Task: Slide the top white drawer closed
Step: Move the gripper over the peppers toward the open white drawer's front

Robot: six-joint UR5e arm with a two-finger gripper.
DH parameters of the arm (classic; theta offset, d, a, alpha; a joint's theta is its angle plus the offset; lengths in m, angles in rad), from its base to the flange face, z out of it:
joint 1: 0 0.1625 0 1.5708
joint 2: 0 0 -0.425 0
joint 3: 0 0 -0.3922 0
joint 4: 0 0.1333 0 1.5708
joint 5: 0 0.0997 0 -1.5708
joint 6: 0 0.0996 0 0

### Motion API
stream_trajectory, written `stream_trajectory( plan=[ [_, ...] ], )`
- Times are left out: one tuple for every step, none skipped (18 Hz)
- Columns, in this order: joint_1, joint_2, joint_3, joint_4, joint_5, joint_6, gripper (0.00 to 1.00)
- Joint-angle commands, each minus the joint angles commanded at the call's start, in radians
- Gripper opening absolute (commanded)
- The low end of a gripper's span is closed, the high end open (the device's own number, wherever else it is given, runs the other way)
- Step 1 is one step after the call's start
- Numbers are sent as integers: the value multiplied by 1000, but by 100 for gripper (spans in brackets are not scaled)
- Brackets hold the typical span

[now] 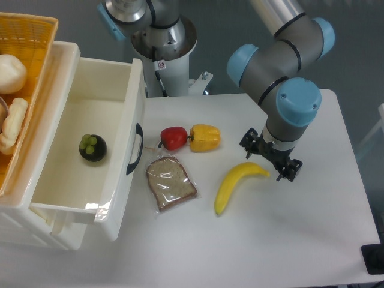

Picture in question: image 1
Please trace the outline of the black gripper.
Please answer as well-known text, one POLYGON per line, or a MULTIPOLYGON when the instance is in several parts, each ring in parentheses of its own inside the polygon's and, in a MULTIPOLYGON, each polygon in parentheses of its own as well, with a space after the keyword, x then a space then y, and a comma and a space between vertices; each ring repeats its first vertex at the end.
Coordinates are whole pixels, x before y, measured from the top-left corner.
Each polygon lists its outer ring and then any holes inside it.
POLYGON ((302 161, 289 158, 290 150, 281 151, 274 149, 272 142, 267 142, 264 139, 263 133, 259 138, 254 128, 250 128, 244 134, 239 144, 246 151, 246 158, 250 158, 253 154, 260 154, 271 162, 279 174, 277 181, 286 179, 293 182, 303 165, 302 161))

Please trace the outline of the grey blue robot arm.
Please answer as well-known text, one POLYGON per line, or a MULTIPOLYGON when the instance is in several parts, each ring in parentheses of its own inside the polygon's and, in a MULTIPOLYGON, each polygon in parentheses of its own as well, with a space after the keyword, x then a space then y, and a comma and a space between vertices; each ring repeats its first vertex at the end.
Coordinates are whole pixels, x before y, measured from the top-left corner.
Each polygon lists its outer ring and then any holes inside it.
MULTIPOLYGON (((281 178, 294 180, 302 167, 292 159, 298 140, 316 117, 322 96, 297 73, 327 54, 335 43, 332 25, 309 18, 296 1, 253 1, 274 44, 238 48, 227 62, 231 80, 267 114, 262 132, 250 129, 240 144, 261 155, 281 178)), ((150 97, 187 95, 189 55, 197 43, 194 25, 178 1, 102 1, 97 10, 117 40, 128 40, 143 62, 150 97)))

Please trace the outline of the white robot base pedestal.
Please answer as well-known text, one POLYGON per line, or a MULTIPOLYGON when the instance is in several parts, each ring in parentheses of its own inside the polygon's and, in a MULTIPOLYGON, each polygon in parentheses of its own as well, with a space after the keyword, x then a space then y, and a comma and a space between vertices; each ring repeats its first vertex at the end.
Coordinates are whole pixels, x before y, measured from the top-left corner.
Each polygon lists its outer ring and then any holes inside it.
POLYGON ((149 26, 131 36, 133 49, 143 63, 148 97, 206 95, 213 74, 204 71, 190 78, 190 54, 197 44, 193 23, 180 16, 167 28, 149 26))

